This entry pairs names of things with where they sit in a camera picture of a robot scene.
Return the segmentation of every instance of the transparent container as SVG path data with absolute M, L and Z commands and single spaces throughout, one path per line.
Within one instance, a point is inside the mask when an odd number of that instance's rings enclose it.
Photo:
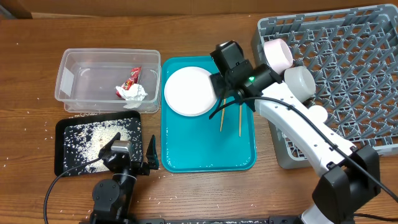
M 142 101 L 126 101 L 116 95 L 131 76 L 131 69 L 140 67 L 138 84 L 148 94 Z M 55 98 L 74 113 L 107 113 L 136 110 L 156 113 L 160 104 L 160 53 L 157 50 L 135 49 L 68 49 L 63 54 Z M 138 103 L 136 108 L 123 106 Z

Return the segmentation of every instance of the gray dish rack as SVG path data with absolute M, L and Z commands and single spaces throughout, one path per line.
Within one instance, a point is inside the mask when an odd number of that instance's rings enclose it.
M 328 111 L 330 128 L 358 147 L 398 154 L 398 8 L 392 4 L 261 19 L 252 38 L 256 65 L 263 45 L 284 39 L 294 66 L 306 66 L 317 92 L 306 103 Z M 270 124 L 278 163 L 308 163 L 292 141 Z

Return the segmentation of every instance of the candy wrapper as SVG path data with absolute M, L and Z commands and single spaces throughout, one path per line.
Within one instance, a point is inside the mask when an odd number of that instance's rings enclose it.
M 130 78 L 121 85 L 121 88 L 123 88 L 124 90 L 129 90 L 133 84 L 138 82 L 138 77 L 140 73 L 141 73 L 141 67 L 133 68 L 131 70 Z M 119 91 L 116 91 L 116 94 L 118 97 L 122 98 Z

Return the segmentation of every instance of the blue tray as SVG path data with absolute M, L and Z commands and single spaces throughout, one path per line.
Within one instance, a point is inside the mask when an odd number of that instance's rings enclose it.
M 168 59 L 162 69 L 162 90 L 171 74 L 180 68 L 196 66 L 217 73 L 210 56 Z M 231 105 L 209 120 L 209 112 L 196 117 L 177 114 L 162 94 L 162 163 L 171 172 L 209 172 L 250 169 L 257 158 L 253 112 L 242 109 L 242 135 L 239 137 L 239 106 Z

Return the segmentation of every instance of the white plate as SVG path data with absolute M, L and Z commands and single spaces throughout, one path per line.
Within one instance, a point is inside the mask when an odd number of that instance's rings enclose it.
M 211 73 L 199 67 L 185 67 L 166 81 L 164 97 L 169 107 L 184 116 L 199 116 L 217 102 Z

